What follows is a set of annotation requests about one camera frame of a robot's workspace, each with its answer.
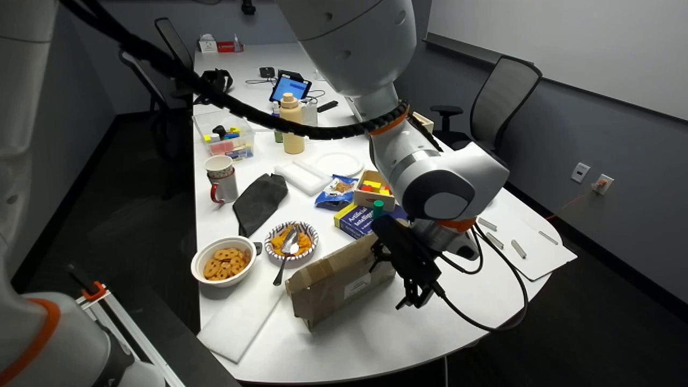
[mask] table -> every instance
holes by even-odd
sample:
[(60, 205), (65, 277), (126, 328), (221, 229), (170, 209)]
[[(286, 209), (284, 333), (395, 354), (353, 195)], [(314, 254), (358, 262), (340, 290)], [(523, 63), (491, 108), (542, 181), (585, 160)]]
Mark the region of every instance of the table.
[[(337, 109), (321, 115), (321, 125), (343, 125), (353, 122), (353, 113), (345, 100), (333, 92), (312, 63), (302, 53), (300, 45), (246, 45), (238, 53), (203, 53), (195, 58), (195, 70), (227, 69), (233, 78), (233, 91), (238, 98), (269, 111), (266, 96), (271, 83), (245, 83), (245, 79), (258, 78), (258, 67), (280, 67), (300, 70), (314, 79), (314, 91), (323, 91), (324, 98), (337, 98)], [(226, 113), (216, 113), (214, 108), (193, 108), (197, 125), (209, 132), (216, 121), (227, 121)], [(245, 190), (256, 177), (272, 172), (276, 164), (289, 161), (282, 148), (272, 141), (272, 132), (256, 129), (256, 156), (237, 164), (238, 192)], [(310, 160), (316, 155), (343, 150), (364, 156), (367, 168), (367, 140), (347, 137), (333, 141), (308, 141), (308, 150), (299, 156)], [(195, 133), (193, 140), (193, 172), (195, 172), (195, 238), (197, 247), (207, 243), (237, 234), (237, 218), (230, 207), (216, 207), (209, 198), (209, 182), (203, 177), (203, 147)], [(299, 190), (289, 186), (288, 198), (280, 211), (251, 237), (261, 241), (264, 234), (289, 219), (308, 219), (321, 234), (317, 255), (326, 255), (337, 247), (343, 247), (353, 238), (336, 229), (331, 224), (331, 211), (314, 209), (314, 198), (308, 198)], [(556, 229), (542, 219), (536, 211), (513, 198), (510, 192), (500, 192), (489, 209), (491, 219), (511, 219), (528, 224), (546, 233), (555, 243), (561, 243)], [(461, 275), (439, 262), (443, 275), (440, 286), (448, 299), (468, 316), (483, 325), (500, 325), (511, 318), (521, 308), (521, 293), (511, 270), (494, 251), (483, 249), (485, 261), (479, 275)], [(533, 299), (547, 275), (528, 282), (524, 279), (526, 295)], [(355, 305), (337, 312), (316, 330), (308, 330), (302, 320), (295, 318), (288, 296), (282, 296), (271, 318), (264, 322), (259, 335), (253, 339), (249, 351), (238, 364), (221, 358), (221, 366), (231, 372), (233, 378), (246, 382), (331, 382), (331, 381), (355, 381), (366, 377), (379, 377), (404, 367), (413, 367), (443, 354), (448, 354), (461, 346), (483, 337), (485, 330), (470, 326), (458, 318), (439, 296), (422, 309), (394, 309), (401, 299), (404, 286), (395, 277), (381, 293), (357, 301)], [(231, 293), (209, 295), (199, 293), (199, 326), (223, 305), (231, 301)]]

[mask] bowl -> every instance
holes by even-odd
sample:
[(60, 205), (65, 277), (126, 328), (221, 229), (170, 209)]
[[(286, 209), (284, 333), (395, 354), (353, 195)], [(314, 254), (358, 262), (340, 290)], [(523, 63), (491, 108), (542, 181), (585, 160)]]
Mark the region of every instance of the bowl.
[[(242, 251), (246, 262), (240, 269), (240, 261), (237, 261), (237, 251)], [(214, 273), (227, 273), (230, 277), (223, 279), (209, 279), (207, 277), (207, 265), (214, 257), (220, 267), (214, 267)], [(203, 249), (199, 249), (192, 261), (192, 275), (213, 287), (230, 287), (245, 279), (256, 262), (256, 244), (249, 238), (242, 237), (227, 237), (213, 241)]]
[(280, 224), (276, 227), (272, 227), (264, 238), (266, 255), (272, 261), (284, 257), (282, 244), (284, 244), (286, 237), (289, 234), (289, 229), (299, 229), (299, 237), (295, 238), (299, 243), (299, 251), (288, 255), (288, 262), (312, 257), (317, 247), (317, 234), (310, 224), (302, 224), (302, 221), (286, 221), (286, 224)]

